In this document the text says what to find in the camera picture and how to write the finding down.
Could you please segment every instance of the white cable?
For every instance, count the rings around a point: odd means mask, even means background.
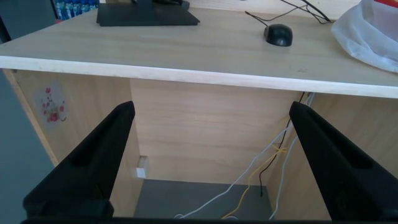
[[[309,101],[308,105],[310,105],[310,104],[312,103],[312,99],[313,99],[313,96],[314,96],[314,95],[315,95],[315,94],[312,93],[312,94],[303,102],[303,104],[306,104],[306,103]],[[232,187],[233,187],[233,186],[246,174],[246,172],[253,166],[254,161],[256,161],[256,159],[257,159],[260,155],[262,155],[264,152],[266,152],[267,149],[270,148],[270,147],[272,146],[272,144],[274,143],[274,141],[276,141],[280,135],[282,135],[285,131],[289,130],[291,127],[292,127],[292,125],[288,126],[288,127],[285,128],[283,131],[281,131],[281,132],[274,138],[274,140],[272,140],[272,142],[271,142],[262,152],[260,152],[258,155],[256,155],[256,156],[253,158],[253,160],[251,161],[249,167],[248,167],[248,168],[247,168],[247,169],[246,169],[246,170],[245,170],[245,171],[244,171],[244,172],[243,172],[243,173],[242,173],[242,174],[229,186],[229,187],[228,187],[228,189],[226,189],[226,191],[224,191],[223,193],[221,193],[221,194],[219,194],[219,195],[213,197],[211,200],[209,200],[208,202],[204,203],[204,204],[203,204],[201,207],[199,207],[198,209],[196,209],[196,210],[194,210],[194,211],[192,211],[192,212],[190,212],[190,213],[188,213],[188,214],[186,214],[186,215],[177,214],[176,216],[174,216],[174,218],[177,218],[177,217],[179,217],[179,218],[185,218],[185,217],[187,217],[187,216],[189,216],[189,215],[192,215],[192,214],[198,212],[199,210],[203,209],[205,206],[207,206],[208,204],[210,204],[212,201],[218,199],[219,197],[223,196],[224,194],[227,194],[227,193],[229,192],[229,190],[231,190],[231,188],[232,188]]]
[[[287,155],[286,155],[284,164],[283,164],[283,166],[282,166],[282,175],[281,175],[281,178],[280,178],[278,196],[277,196],[277,198],[276,198],[275,211],[274,211],[274,213],[269,217],[269,220],[271,220],[271,219],[274,217],[274,215],[276,214],[276,212],[278,212],[280,192],[282,191],[282,185],[284,184],[285,165],[286,165],[287,159],[289,158],[290,152],[292,151],[293,145],[294,145],[294,143],[296,142],[296,140],[297,140],[297,137],[294,138],[294,140],[292,141],[292,144],[291,144],[290,147],[289,147],[289,151],[287,152]]]
[[[236,219],[236,220],[238,220],[238,218],[236,218],[235,216],[233,216],[233,215],[230,215],[230,216],[228,216],[228,217],[225,217],[224,219],[228,219],[228,218],[233,218],[233,219]]]
[[[312,100],[313,100],[314,96],[315,96],[315,93],[312,93],[312,94],[307,98],[307,100],[310,99],[309,102],[308,102],[308,106],[309,106],[309,107],[311,107]],[[289,158],[289,155],[290,155],[290,152],[291,152],[291,150],[292,150],[292,148],[293,148],[293,145],[294,145],[294,143],[296,142],[297,139],[298,139],[298,136],[296,136],[296,138],[294,138],[294,140],[292,141],[292,144],[291,144],[290,147],[289,147],[289,151],[287,152],[285,161],[284,161],[284,163],[283,163],[283,165],[282,165],[282,175],[281,175],[281,177],[280,177],[280,184],[279,184],[278,196],[277,196],[277,198],[276,198],[275,211],[274,211],[274,212],[272,213],[272,215],[269,217],[269,220],[271,220],[271,219],[275,216],[275,214],[278,212],[278,208],[279,208],[279,197],[280,197],[280,193],[281,193],[281,191],[282,191],[282,186],[283,186],[283,184],[284,184],[284,174],[285,174],[286,162],[287,162],[287,159]]]
[[[215,197],[213,197],[211,200],[209,200],[208,202],[206,202],[205,204],[203,204],[201,207],[199,207],[198,209],[196,209],[196,210],[194,210],[194,211],[192,211],[192,212],[190,212],[190,213],[188,213],[188,214],[186,214],[186,215],[183,215],[182,217],[180,217],[180,218],[185,218],[185,217],[187,217],[187,216],[189,216],[189,215],[192,215],[192,214],[194,214],[195,212],[197,212],[197,211],[199,211],[199,210],[201,210],[201,209],[203,209],[205,206],[207,206],[209,203],[211,203],[212,201],[214,201],[214,200],[216,200],[216,199],[218,199],[219,197],[221,197],[221,196],[223,196],[224,194],[227,194],[228,192],[229,192],[229,190],[231,190],[231,188],[249,171],[249,169],[253,166],[253,164],[254,164],[254,161],[256,161],[256,159],[259,157],[259,156],[261,156],[264,152],[266,152],[267,151],[267,149],[268,148],[270,148],[271,146],[272,146],[272,144],[278,139],[278,137],[279,136],[281,136],[285,131],[287,131],[288,129],[290,129],[292,127],[292,125],[290,125],[289,127],[287,127],[287,128],[285,128],[283,131],[281,131],[275,138],[274,138],[274,140],[272,140],[272,142],[262,151],[262,152],[260,152],[258,155],[256,155],[254,158],[253,158],[253,160],[251,161],[251,163],[250,163],[250,165],[249,165],[249,167],[228,187],[228,189],[226,189],[226,191],[224,191],[223,193],[221,193],[221,194],[219,194],[219,195],[217,195],[217,196],[215,196]]]

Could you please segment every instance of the flower sticker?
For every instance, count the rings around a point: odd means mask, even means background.
[[[47,129],[52,129],[55,124],[66,120],[65,97],[58,82],[35,91],[34,98]]]

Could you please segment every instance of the desk surface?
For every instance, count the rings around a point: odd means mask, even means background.
[[[243,12],[190,12],[199,26],[100,27],[88,12],[0,45],[0,67],[398,98],[398,75],[351,58],[330,24],[281,17],[294,39],[276,47]]]

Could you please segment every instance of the yellow cable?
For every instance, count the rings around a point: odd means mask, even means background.
[[[236,211],[239,210],[239,207],[240,207],[241,204],[242,204],[242,201],[243,201],[244,196],[246,195],[246,192],[250,189],[250,180],[251,180],[251,177],[252,177],[257,171],[259,171],[264,165],[266,165],[267,162],[270,161],[270,160],[271,160],[274,156],[276,156],[278,153],[286,152],[286,151],[284,151],[284,149],[286,149],[286,148],[278,149],[276,146],[274,146],[274,145],[272,145],[272,146],[273,146],[274,148],[276,148],[278,151],[277,151],[274,155],[270,156],[263,164],[261,164],[261,166],[259,166],[253,173],[250,174],[250,176],[249,176],[249,178],[248,178],[248,187],[247,187],[246,190],[243,192],[243,194],[242,194],[242,196],[241,196],[241,199],[240,199],[240,201],[239,201],[239,203],[238,203],[238,206],[237,206],[232,212],[229,212],[228,214],[226,214],[225,216],[223,216],[221,219],[224,219],[224,218],[226,218],[226,217],[232,215],[234,212],[236,212]]]
[[[289,118],[289,116],[286,116],[286,117],[282,118],[282,120],[280,121],[279,125],[274,129],[274,131],[273,131],[273,133],[271,134],[271,136],[275,136],[276,130],[278,130],[279,126],[281,126],[281,124],[285,123],[285,121],[286,121],[288,118]],[[249,176],[249,178],[248,178],[248,187],[247,187],[246,190],[243,192],[243,194],[242,194],[242,196],[241,196],[241,199],[240,199],[240,201],[239,201],[239,203],[238,203],[238,206],[237,206],[232,212],[229,212],[228,214],[226,214],[225,216],[223,216],[221,219],[224,219],[224,218],[226,218],[226,217],[232,215],[234,212],[236,212],[236,211],[239,210],[239,207],[240,207],[241,204],[242,204],[242,201],[243,201],[244,196],[246,195],[246,192],[250,189],[250,180],[251,180],[251,177],[252,177],[257,171],[259,171],[264,165],[266,165],[267,162],[270,161],[274,156],[276,156],[277,154],[279,154],[279,153],[281,153],[281,152],[286,152],[286,151],[284,150],[284,149],[286,149],[285,147],[282,148],[282,149],[278,149],[278,147],[274,146],[273,144],[272,144],[271,146],[272,146],[274,149],[276,149],[277,152],[276,152],[274,155],[272,155],[270,158],[268,158],[263,164],[261,164],[261,166],[259,166],[253,173],[250,174],[250,176]]]

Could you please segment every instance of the wood grain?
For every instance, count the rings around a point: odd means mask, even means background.
[[[398,177],[397,100],[358,96],[315,95],[312,108],[364,152]],[[292,134],[289,143],[295,137]],[[299,142],[292,148],[285,168],[279,202],[279,220],[329,220],[330,216]],[[271,204],[279,189],[284,156],[277,161],[267,186]]]
[[[285,128],[287,119],[280,121],[300,96],[294,91],[138,79],[131,79],[131,91],[141,155],[149,157],[149,179],[223,184],[239,177],[268,145],[273,129]],[[273,153],[268,150],[254,167]],[[258,178],[252,183],[259,184]]]
[[[0,67],[398,98],[398,76],[351,58],[329,24],[275,20],[294,32],[285,48],[268,44],[264,25],[243,12],[191,13],[199,26],[100,27],[87,12],[0,45]]]
[[[48,142],[50,157],[56,161],[65,158],[115,106],[131,100],[129,81],[123,78],[80,76],[59,73],[31,72],[18,70],[12,75],[21,90],[27,105],[31,108],[28,117],[40,139]],[[67,118],[48,130],[34,104],[33,94],[47,85],[59,82],[65,95]],[[129,135],[118,175],[111,195],[115,209],[114,216],[133,216],[141,191],[142,180],[136,177],[134,168],[139,158],[139,146],[135,123]]]

